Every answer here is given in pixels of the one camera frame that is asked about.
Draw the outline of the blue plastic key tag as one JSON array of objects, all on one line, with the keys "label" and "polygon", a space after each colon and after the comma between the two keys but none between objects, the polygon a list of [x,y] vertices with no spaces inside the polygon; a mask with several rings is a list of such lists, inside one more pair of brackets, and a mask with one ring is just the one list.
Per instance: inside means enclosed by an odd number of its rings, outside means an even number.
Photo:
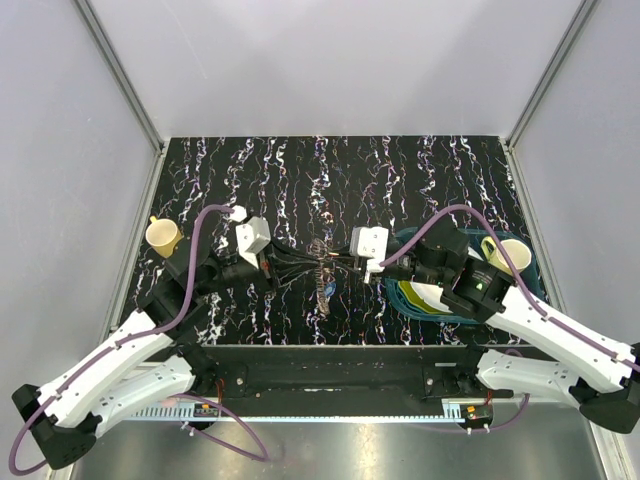
[{"label": "blue plastic key tag", "polygon": [[331,297],[336,291],[336,283],[332,282],[325,286],[324,293],[327,297]]}]

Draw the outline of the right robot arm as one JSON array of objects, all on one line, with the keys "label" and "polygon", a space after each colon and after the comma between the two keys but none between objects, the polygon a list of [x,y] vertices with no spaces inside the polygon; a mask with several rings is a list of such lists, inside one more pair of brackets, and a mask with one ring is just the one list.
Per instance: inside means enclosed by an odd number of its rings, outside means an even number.
[{"label": "right robot arm", "polygon": [[592,423],[619,434],[639,422],[639,347],[602,335],[533,295],[520,274],[508,274],[472,254],[453,224],[431,228],[402,243],[383,227],[357,227],[348,246],[331,252],[352,259],[365,282],[385,278],[433,286],[438,309],[512,333],[549,360],[510,357],[472,348],[454,371],[466,396],[482,390],[533,394],[577,409]]}]

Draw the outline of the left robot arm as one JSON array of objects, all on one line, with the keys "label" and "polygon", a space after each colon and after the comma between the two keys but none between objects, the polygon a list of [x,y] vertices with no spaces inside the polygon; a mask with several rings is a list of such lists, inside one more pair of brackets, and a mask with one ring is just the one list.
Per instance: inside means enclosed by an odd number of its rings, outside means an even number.
[{"label": "left robot arm", "polygon": [[13,393],[24,425],[10,450],[10,471],[27,473],[17,465],[26,435],[39,447],[44,465],[60,470],[147,405],[217,391],[223,384],[217,365],[193,337],[208,315],[205,297],[234,284],[273,289],[318,265],[318,259],[277,241],[256,253],[223,257],[197,239],[179,241],[165,261],[168,278],[110,337],[56,379]]}]

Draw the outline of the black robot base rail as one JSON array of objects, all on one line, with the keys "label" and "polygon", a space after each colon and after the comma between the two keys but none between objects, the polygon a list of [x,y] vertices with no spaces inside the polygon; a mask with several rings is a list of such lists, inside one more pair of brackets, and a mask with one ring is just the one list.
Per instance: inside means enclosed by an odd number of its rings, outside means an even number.
[{"label": "black robot base rail", "polygon": [[403,416],[442,399],[511,399],[516,386],[485,387],[472,375],[480,346],[173,346],[196,364],[194,391],[220,392],[241,416]]}]

